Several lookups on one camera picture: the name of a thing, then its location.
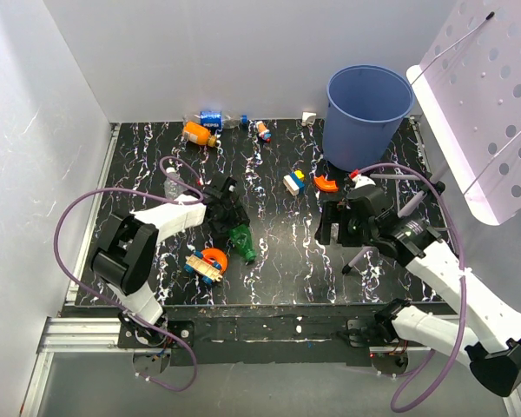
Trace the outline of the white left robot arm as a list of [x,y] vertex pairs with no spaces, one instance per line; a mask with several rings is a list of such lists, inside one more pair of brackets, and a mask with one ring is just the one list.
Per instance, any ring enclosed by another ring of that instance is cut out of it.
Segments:
[[237,181],[216,173],[202,193],[202,202],[182,193],[155,208],[111,215],[90,252],[90,270],[114,291],[123,309],[140,317],[137,336],[148,347],[159,347],[168,335],[166,324],[160,321],[163,308],[148,284],[161,242],[206,223],[215,238],[231,241],[245,262],[255,261],[250,219]]

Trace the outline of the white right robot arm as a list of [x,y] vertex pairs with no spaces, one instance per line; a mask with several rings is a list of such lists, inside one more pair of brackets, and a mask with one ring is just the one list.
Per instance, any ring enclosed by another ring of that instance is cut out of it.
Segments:
[[459,324],[431,317],[410,302],[395,300],[374,318],[377,338],[386,345],[415,341],[456,359],[490,392],[508,397],[521,383],[521,313],[504,303],[461,263],[441,234],[424,218],[400,217],[385,192],[372,183],[357,185],[341,201],[322,206],[318,243],[368,246],[394,259],[430,285],[456,310]]

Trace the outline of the green plastic bottle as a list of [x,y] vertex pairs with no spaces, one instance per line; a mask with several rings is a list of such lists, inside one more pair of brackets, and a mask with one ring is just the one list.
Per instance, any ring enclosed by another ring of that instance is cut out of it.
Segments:
[[256,253],[253,248],[251,232],[247,225],[241,224],[231,229],[229,231],[229,238],[245,263],[255,261]]

